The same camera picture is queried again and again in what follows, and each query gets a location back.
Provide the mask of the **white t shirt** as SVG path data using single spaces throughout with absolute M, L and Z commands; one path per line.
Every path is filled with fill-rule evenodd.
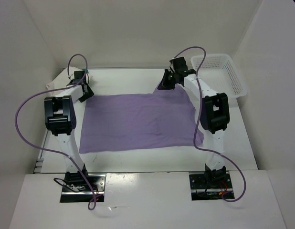
M 80 71 L 80 69 L 75 67 L 69 67 L 69 74 L 67 73 L 67 68 L 63 69 L 61 73 L 50 83 L 46 85 L 47 91 L 59 88 L 65 88 L 67 84 L 74 79 L 74 72 Z M 48 92 L 49 96 L 55 96 L 61 91 Z

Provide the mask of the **purple t shirt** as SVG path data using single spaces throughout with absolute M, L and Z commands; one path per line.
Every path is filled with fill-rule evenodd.
M 192 146 L 195 113 L 179 85 L 151 94 L 95 95 L 86 101 L 79 152 Z

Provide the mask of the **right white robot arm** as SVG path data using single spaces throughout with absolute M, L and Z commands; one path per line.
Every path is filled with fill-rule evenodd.
M 224 181 L 226 175 L 226 166 L 222 155 L 224 153 L 225 130 L 230 122 L 228 96 L 211 89 L 200 77 L 190 77 L 191 73 L 195 73 L 195 71 L 193 69 L 187 70 L 186 76 L 182 76 L 180 73 L 173 73 L 165 69 L 157 89 L 173 90 L 176 84 L 181 84 L 200 99 L 198 124 L 205 130 L 207 143 L 209 143 L 205 149 L 215 151 L 207 157 L 204 182 L 206 187 L 216 187 Z

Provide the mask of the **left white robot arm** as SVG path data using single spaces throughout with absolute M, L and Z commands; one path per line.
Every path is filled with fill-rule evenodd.
M 69 87 L 56 96 L 44 99 L 45 126 L 54 135 L 65 156 L 65 183 L 70 190 L 83 191 L 89 188 L 90 178 L 80 157 L 75 140 L 77 125 L 74 102 L 84 102 L 94 92 L 86 83 Z

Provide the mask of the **white plastic basket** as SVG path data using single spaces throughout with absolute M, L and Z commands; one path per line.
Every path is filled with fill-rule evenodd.
M 239 98 L 247 95 L 247 88 L 243 78 L 238 73 L 229 55 L 198 55 L 191 57 L 190 61 L 195 70 L 202 64 L 198 76 L 211 89 L 219 93 L 226 93 L 230 98 Z

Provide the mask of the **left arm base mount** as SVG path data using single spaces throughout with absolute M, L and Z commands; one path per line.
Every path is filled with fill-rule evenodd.
M 105 197 L 105 174 L 88 174 L 97 202 L 104 202 Z M 56 178 L 56 181 L 62 186 L 60 203 L 88 203 L 93 198 L 92 191 L 85 181 L 79 184 L 67 182 L 66 178 Z

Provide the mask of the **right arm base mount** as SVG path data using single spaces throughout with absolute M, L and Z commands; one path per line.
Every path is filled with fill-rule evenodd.
M 218 200 L 224 195 L 225 199 L 235 199 L 231 177 L 226 173 L 223 181 L 215 185 L 207 183 L 203 172 L 189 173 L 191 200 Z

